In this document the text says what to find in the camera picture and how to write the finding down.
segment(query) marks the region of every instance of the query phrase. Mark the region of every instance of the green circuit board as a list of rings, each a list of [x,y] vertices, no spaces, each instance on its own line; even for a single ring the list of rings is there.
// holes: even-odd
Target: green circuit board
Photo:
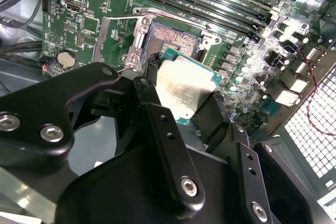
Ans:
[[[270,66],[264,61],[271,51],[283,54],[280,42],[273,34],[279,31],[282,23],[292,27],[296,32],[307,34],[319,33],[319,18],[334,0],[45,0],[44,1],[44,47],[43,54],[50,61],[50,69],[54,74],[61,74],[70,69],[57,62],[57,56],[63,50],[76,54],[76,65],[73,68],[93,62],[94,48],[101,32],[104,17],[122,17],[134,14],[134,8],[156,8],[176,16],[183,17],[205,27],[208,32],[221,38],[218,45],[208,50],[202,63],[215,71],[222,70],[223,82],[219,90],[226,98],[228,111],[235,110],[235,120],[250,132],[256,127],[255,115],[261,110],[272,108],[272,113],[279,106],[272,99],[263,100],[258,92],[255,77],[263,76],[265,86],[281,77],[283,71]],[[70,3],[75,2],[74,12]],[[184,22],[157,16],[156,24],[162,24],[159,31],[170,34],[185,33],[188,39],[198,45],[203,38],[203,31]],[[100,61],[116,68],[125,67],[125,58],[134,41],[134,29],[137,19],[112,20],[107,30],[107,38],[101,45]],[[143,47],[149,43],[145,38]],[[301,46],[293,37],[288,40]],[[176,42],[164,47],[183,48]],[[222,69],[227,54],[236,59],[229,63],[229,69]],[[248,65],[247,72],[240,71],[240,65],[246,64],[246,56],[253,63]],[[286,55],[294,61],[294,56]],[[234,83],[233,76],[238,74],[241,83],[235,83],[236,90],[230,91],[228,84]]]

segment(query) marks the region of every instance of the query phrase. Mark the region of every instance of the metal plate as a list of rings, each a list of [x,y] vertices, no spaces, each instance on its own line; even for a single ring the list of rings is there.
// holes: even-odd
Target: metal plate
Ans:
[[[165,53],[178,53],[168,49]],[[205,99],[215,90],[222,76],[192,59],[178,55],[164,60],[158,71],[157,94],[163,106],[171,109],[179,123],[187,123]]]

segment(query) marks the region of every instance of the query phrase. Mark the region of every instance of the screw hole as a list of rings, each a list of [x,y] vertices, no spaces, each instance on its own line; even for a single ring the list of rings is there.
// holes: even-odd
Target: screw hole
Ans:
[[[162,115],[162,116],[161,116],[161,119],[162,119],[163,121],[165,121],[165,122],[168,121],[168,118],[167,118],[165,115]]]
[[[126,108],[126,105],[124,103],[117,103],[115,106],[114,106],[114,110],[117,111],[117,112],[121,112],[123,111],[124,109]]]
[[[246,154],[249,160],[253,160],[253,157],[250,154]]]
[[[167,134],[167,137],[170,139],[170,140],[174,140],[175,139],[175,136],[172,134],[172,133],[168,133]]]
[[[248,170],[250,171],[250,173],[251,173],[252,175],[257,175],[256,171],[253,170],[252,168],[249,168]]]
[[[150,85],[151,85],[145,78],[142,78],[140,81],[141,81],[141,83],[144,84],[145,86],[150,86]]]

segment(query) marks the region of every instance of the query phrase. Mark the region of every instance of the mesh grille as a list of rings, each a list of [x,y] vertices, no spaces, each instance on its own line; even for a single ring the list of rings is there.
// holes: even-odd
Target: mesh grille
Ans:
[[[336,137],[321,134],[307,119],[306,101],[285,129],[319,178],[336,168]],[[322,131],[336,134],[336,69],[319,86],[310,106],[311,120]]]

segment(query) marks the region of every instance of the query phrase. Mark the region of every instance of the capacitor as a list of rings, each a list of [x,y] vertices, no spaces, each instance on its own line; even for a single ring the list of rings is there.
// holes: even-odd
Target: capacitor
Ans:
[[[246,65],[240,65],[239,69],[242,73],[247,73],[248,70],[249,70],[248,66],[246,66]]]
[[[62,6],[65,6],[70,0],[60,0]]]
[[[309,38],[307,38],[305,35],[300,33],[293,33],[293,37],[297,38],[300,42],[306,44],[309,41]]]
[[[310,36],[310,39],[315,43],[322,43],[323,42],[323,39],[322,39],[321,35],[317,35],[317,34],[312,34]]]
[[[77,63],[77,56],[72,51],[64,50],[57,55],[57,61],[64,68],[72,68]]]
[[[249,65],[254,62],[254,59],[251,56],[249,56],[249,55],[245,56],[244,60]]]
[[[267,94],[261,89],[259,89],[259,94],[263,100],[267,98]]]
[[[279,59],[284,65],[288,65],[289,64],[289,59],[287,59],[285,56],[280,56]]]
[[[236,112],[236,110],[230,110],[230,111],[229,111],[229,117],[230,117],[231,119],[234,119],[236,116],[237,116],[237,112]]]
[[[284,71],[284,69],[286,68],[285,65],[282,63],[282,61],[280,60],[276,63],[276,67],[281,71]]]
[[[240,76],[239,74],[233,75],[233,78],[235,79],[236,83],[241,83],[243,81],[243,77]]]
[[[286,25],[286,24],[281,24],[280,25],[280,30],[284,33],[284,34],[292,34],[294,32],[294,29],[291,28],[290,26]]]
[[[286,39],[288,39],[288,35],[283,34],[281,32],[277,32],[275,33],[275,37],[280,41],[280,42],[284,42]]]
[[[243,108],[243,109],[242,109],[242,113],[243,113],[243,114],[248,113],[248,108]]]
[[[256,76],[256,81],[259,83],[260,86],[263,86],[265,84],[264,79],[260,76]]]
[[[232,83],[230,83],[227,87],[231,92],[235,92],[237,90],[237,87]]]

